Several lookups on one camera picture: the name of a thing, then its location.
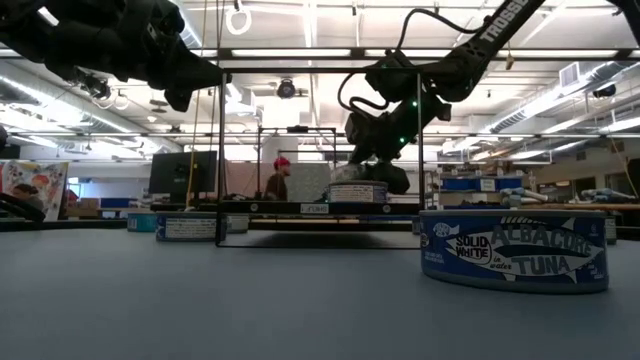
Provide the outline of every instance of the red cap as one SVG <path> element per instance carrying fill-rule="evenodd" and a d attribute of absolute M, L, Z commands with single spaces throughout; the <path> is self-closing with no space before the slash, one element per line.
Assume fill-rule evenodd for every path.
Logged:
<path fill-rule="evenodd" d="M 273 162 L 273 168 L 276 170 L 278 170 L 280 166 L 287 166 L 287 165 L 291 165 L 291 162 L 289 162 L 289 160 L 286 157 L 282 157 L 282 156 L 280 156 L 279 158 L 276 159 L 276 161 Z"/>

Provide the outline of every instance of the poster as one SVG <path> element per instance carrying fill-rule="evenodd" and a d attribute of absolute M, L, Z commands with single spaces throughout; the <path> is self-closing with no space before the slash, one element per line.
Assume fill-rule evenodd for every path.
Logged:
<path fill-rule="evenodd" d="M 16 187 L 32 187 L 34 193 L 30 196 L 34 199 L 30 201 L 41 203 L 42 212 L 46 215 L 45 221 L 57 221 L 68 167 L 68 163 L 35 164 L 9 161 L 0 165 L 0 188 L 2 192 L 15 196 Z"/>

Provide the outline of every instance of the gray table surface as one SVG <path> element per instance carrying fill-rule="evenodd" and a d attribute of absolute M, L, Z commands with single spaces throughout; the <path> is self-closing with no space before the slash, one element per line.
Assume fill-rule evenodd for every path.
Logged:
<path fill-rule="evenodd" d="M 638 359 L 640 243 L 609 259 L 608 292 L 550 296 L 429 279 L 418 251 L 2 233 L 0 359 Z"/>

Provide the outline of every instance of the black robotic arm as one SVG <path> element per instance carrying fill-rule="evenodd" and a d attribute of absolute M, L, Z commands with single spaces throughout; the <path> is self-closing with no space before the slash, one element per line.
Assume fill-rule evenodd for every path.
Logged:
<path fill-rule="evenodd" d="M 193 91 L 222 83 L 219 67 L 187 49 L 184 27 L 168 0 L 0 0 L 0 42 L 26 59 L 90 93 L 101 93 L 92 89 L 100 84 L 81 68 L 146 81 L 183 112 Z"/>
<path fill-rule="evenodd" d="M 624 13 L 631 30 L 640 43 L 640 1 L 610 1 Z M 390 165 L 399 157 L 400 150 L 419 133 L 416 119 L 420 102 L 421 125 L 425 127 L 434 118 L 448 121 L 451 105 L 446 102 L 465 100 L 481 80 L 491 60 L 504 48 L 524 23 L 542 6 L 544 0 L 506 0 L 485 19 L 484 25 L 466 43 L 454 48 L 442 60 L 415 66 L 402 53 L 401 43 L 395 51 L 369 68 L 417 68 L 422 79 L 422 93 L 416 98 L 417 75 L 409 72 L 367 72 L 365 79 L 387 103 L 400 102 L 391 113 L 374 117 L 351 107 L 345 128 L 348 141 L 355 145 L 350 163 L 360 164 L 375 155 L 379 161 L 374 171 L 364 172 L 369 179 L 389 183 L 392 193 L 403 194 L 409 182 L 404 171 Z M 428 10 L 414 10 L 431 16 Z"/>

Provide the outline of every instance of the computer monitor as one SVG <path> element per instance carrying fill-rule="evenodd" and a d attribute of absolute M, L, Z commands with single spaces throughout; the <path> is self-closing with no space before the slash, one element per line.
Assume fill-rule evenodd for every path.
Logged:
<path fill-rule="evenodd" d="M 217 151 L 196 152 L 193 163 L 191 193 L 216 191 Z M 153 156 L 150 194 L 169 194 L 172 203 L 186 203 L 189 187 L 191 153 L 169 153 Z"/>

